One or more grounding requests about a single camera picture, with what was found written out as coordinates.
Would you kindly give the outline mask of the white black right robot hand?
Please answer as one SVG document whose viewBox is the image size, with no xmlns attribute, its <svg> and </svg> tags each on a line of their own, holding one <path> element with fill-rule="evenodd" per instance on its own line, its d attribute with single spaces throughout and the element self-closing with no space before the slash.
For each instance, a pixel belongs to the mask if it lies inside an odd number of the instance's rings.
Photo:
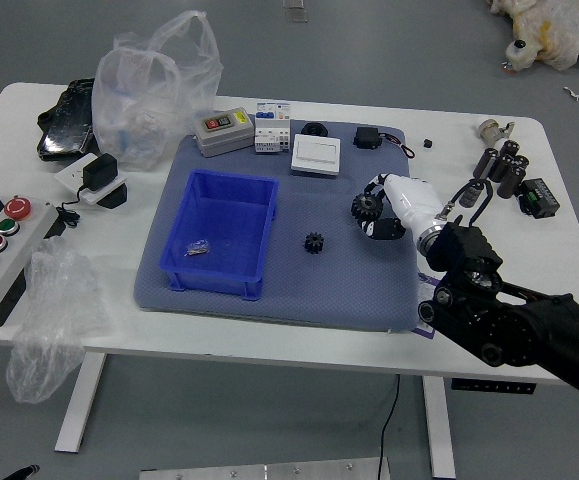
<svg viewBox="0 0 579 480">
<path fill-rule="evenodd" d="M 374 240 L 396 240 L 409 231 L 422 251 L 440 234 L 442 203 L 426 181 L 396 174 L 378 174 L 351 204 L 351 215 Z"/>
</svg>

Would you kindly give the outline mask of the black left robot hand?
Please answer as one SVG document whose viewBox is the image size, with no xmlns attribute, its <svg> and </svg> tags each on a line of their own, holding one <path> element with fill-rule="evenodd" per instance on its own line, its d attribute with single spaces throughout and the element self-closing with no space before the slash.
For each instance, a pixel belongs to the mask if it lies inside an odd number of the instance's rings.
<svg viewBox="0 0 579 480">
<path fill-rule="evenodd" d="M 31 464 L 29 466 L 23 467 L 14 471 L 13 473 L 6 476 L 3 480 L 27 480 L 34 476 L 40 471 L 40 466 L 37 464 Z"/>
</svg>

